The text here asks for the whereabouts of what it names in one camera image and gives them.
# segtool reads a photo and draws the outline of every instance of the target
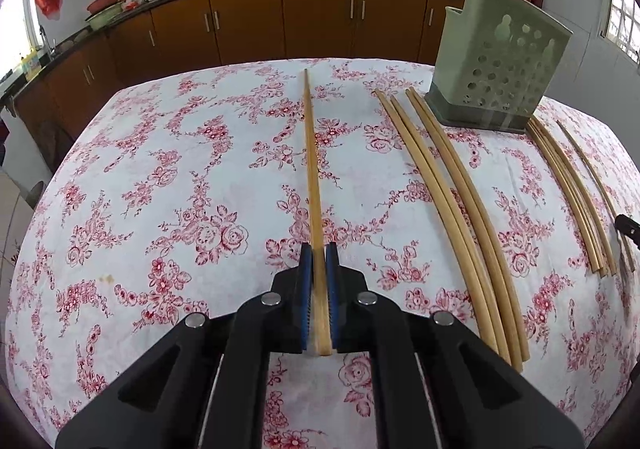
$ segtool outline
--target chopstick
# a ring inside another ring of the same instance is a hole
[[[584,242],[585,248],[587,250],[591,272],[597,272],[599,269],[601,269],[602,264],[598,261],[598,258],[596,256],[596,251],[593,246],[593,240],[591,239],[591,235],[589,234],[589,231],[587,229],[583,212],[581,212],[580,207],[578,207],[578,202],[575,198],[574,192],[569,187],[569,183],[566,180],[565,175],[561,171],[561,167],[559,166],[555,155],[553,155],[549,145],[543,139],[535,122],[536,121],[533,119],[527,122],[527,130],[529,131],[529,136],[533,139],[533,142],[536,144],[540,153],[542,153],[542,156],[545,158],[546,163],[551,168],[551,171],[553,171],[556,180],[558,180],[558,184],[560,185],[562,193],[564,193],[564,197],[569,203],[571,211],[574,214],[575,221],[578,224],[578,229],[580,230],[582,241]]]
[[[598,212],[596,211],[596,208],[593,205],[593,200],[591,200],[591,195],[589,194],[586,187],[584,186],[584,182],[582,181],[582,178],[580,178],[577,171],[574,169],[574,166],[571,164],[571,162],[565,155],[564,151],[560,147],[559,143],[556,141],[556,139],[554,139],[551,133],[549,133],[548,129],[546,129],[546,127],[542,125],[542,122],[540,122],[535,116],[532,116],[532,119],[534,120],[534,122],[536,122],[536,125],[539,127],[540,131],[542,132],[542,135],[551,144],[551,146],[556,152],[556,155],[558,155],[558,158],[562,161],[562,163],[564,163],[564,165],[566,166],[567,172],[569,173],[571,178],[574,180],[574,183],[578,189],[578,192],[582,196],[584,203],[586,203],[587,205],[585,213],[588,212],[591,215],[591,220],[593,220],[593,223],[596,227],[596,232],[598,233],[598,237],[600,238],[600,243],[604,248],[604,255],[607,258],[606,261],[607,261],[607,265],[609,266],[609,271],[611,275],[616,274],[618,272],[618,269],[616,266],[616,260],[614,259],[613,253],[611,252],[611,245],[609,244],[609,238],[607,238],[607,235],[605,234],[604,229],[602,228],[602,222],[600,221]]]
[[[309,229],[314,260],[314,285],[312,313],[316,351],[321,356],[332,354],[329,300],[324,265],[324,234],[322,232],[322,210],[320,207],[320,185],[318,183],[318,152],[314,132],[314,109],[311,105],[309,74],[305,69],[304,91],[306,181],[309,191]]]
[[[609,193],[607,193],[606,189],[604,188],[602,180],[598,176],[598,172],[594,169],[594,167],[591,164],[591,161],[589,160],[587,155],[585,155],[584,151],[580,148],[578,143],[575,141],[574,137],[572,137],[571,133],[569,133],[569,131],[564,127],[562,122],[560,122],[559,120],[556,120],[556,123],[560,126],[560,129],[562,129],[562,131],[564,132],[565,136],[569,139],[569,142],[571,142],[571,145],[574,146],[574,149],[578,153],[578,156],[582,160],[583,164],[586,165],[587,169],[591,173],[591,177],[596,182],[598,190],[600,191],[600,194],[602,195],[602,197],[603,197],[603,199],[604,199],[604,201],[605,201],[605,203],[607,205],[607,209],[609,209],[609,214],[611,215],[611,218],[615,220],[615,218],[618,215],[618,213],[616,212],[616,209],[613,206],[613,202],[611,201]],[[625,255],[623,255],[622,259],[625,262],[625,265],[626,265],[625,268],[626,268],[627,273],[635,272],[636,271],[636,265],[635,265],[635,262],[634,262],[635,260],[634,260],[634,256],[633,256],[632,251],[631,251],[631,247],[629,246],[628,238],[625,235],[620,235],[619,233],[616,233],[616,235],[618,236],[618,242],[620,243],[620,251],[622,251],[622,246],[624,244],[626,257],[625,257]]]
[[[414,140],[414,137],[412,137],[410,132],[411,127],[407,128],[404,125],[400,115],[396,109],[389,104],[384,93],[380,90],[376,90],[375,93],[383,108],[385,108],[385,111],[388,113],[394,126],[396,126],[396,129],[398,130],[404,145],[408,149],[411,158],[414,160],[415,165],[418,168],[418,172],[420,173],[420,176],[422,176],[422,180],[424,181],[427,190],[430,192],[436,209],[440,214],[447,236],[449,236],[451,246],[456,255],[456,259],[460,265],[460,270],[465,280],[466,288],[469,292],[469,296],[471,297],[471,303],[476,314],[476,321],[478,322],[480,338],[484,340],[484,342],[495,352],[500,353],[498,351],[498,342],[494,331],[492,315],[489,312],[487,299],[482,290],[478,272],[476,272],[476,267],[471,259],[462,231],[454,217],[454,209],[457,210],[457,212],[460,212],[460,209],[456,205],[455,201],[453,201],[453,206],[450,202],[447,202],[446,194],[448,193],[449,196],[451,196],[450,190],[448,187],[441,187],[439,185],[434,172],[431,170],[426,160],[425,155],[428,154],[431,156],[431,153],[426,148],[424,148],[424,150],[420,149],[418,143]]]
[[[511,355],[511,366],[516,371],[522,372],[522,363],[530,358],[529,337],[527,337],[524,327],[520,302],[513,286],[511,271],[504,258],[494,226],[480,199],[476,186],[460,160],[460,156],[453,148],[449,137],[431,112],[431,109],[413,88],[405,90],[405,93],[440,153],[440,157],[449,171],[449,175],[458,189],[462,203],[468,212],[494,286],[498,309],[500,310],[500,317],[502,318]]]

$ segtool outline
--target white tablecloth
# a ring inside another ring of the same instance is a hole
[[[431,197],[371,93],[395,93],[418,124],[404,89],[427,91],[430,67],[293,60],[148,82],[116,94],[81,135],[20,252],[6,322],[9,387],[47,440],[186,314],[233,312],[297,263],[309,239],[304,68],[325,240],[403,309],[446,309],[477,331]],[[619,255],[606,207],[556,118],[618,210],[636,216],[638,170],[601,122],[546,98],[538,115],[566,145]],[[448,132],[511,267],[530,337],[524,376],[590,439],[624,395],[638,352],[634,278],[591,273],[571,211],[526,136]],[[373,408],[367,355],[274,354],[265,447],[374,447]]]

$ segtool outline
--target metal bolt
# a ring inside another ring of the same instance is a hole
[[[453,324],[453,315],[441,310],[433,314],[433,321],[438,326],[451,326]]]
[[[360,292],[358,294],[358,303],[369,306],[378,302],[378,296],[373,292]]]
[[[207,318],[205,317],[204,314],[201,314],[200,312],[194,312],[192,314],[187,315],[187,318],[184,320],[184,323],[189,328],[200,328],[205,323],[206,320]]]
[[[262,294],[260,301],[262,301],[262,304],[266,306],[275,306],[276,304],[280,304],[282,297],[277,292],[267,292]]]

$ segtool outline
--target tablecloth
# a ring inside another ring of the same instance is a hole
[[[231,313],[297,263],[309,240],[304,68],[325,241],[404,310],[448,310],[477,332],[431,196],[372,95],[395,94],[420,124],[404,89],[428,91],[431,67],[290,60],[148,82],[117,93],[82,133],[36,209],[15,270],[8,384],[52,444],[186,314]],[[602,122],[548,98],[536,114],[581,174],[618,257],[604,201],[556,119],[617,209],[636,216],[638,170]],[[635,275],[591,273],[571,210],[526,135],[446,131],[513,275],[531,351],[523,375],[591,439],[625,394],[638,353]],[[264,446],[375,447],[374,407],[367,353],[274,353]]]

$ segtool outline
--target table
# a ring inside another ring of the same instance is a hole
[[[114,95],[82,133],[20,252],[8,384],[48,441],[186,314],[233,312],[296,264],[309,238],[304,68],[325,240],[404,310],[448,310],[477,332],[431,196],[371,93],[396,94],[419,124],[404,89],[427,91],[431,67],[291,60],[148,82]],[[636,216],[638,170],[594,118],[548,98],[537,115],[580,172],[619,256],[604,201],[555,120],[596,164],[618,210]],[[526,135],[447,132],[511,268],[530,339],[524,376],[591,439],[622,399],[638,353],[635,275],[591,273],[570,208]],[[374,447],[373,407],[366,353],[275,353],[264,446]]]

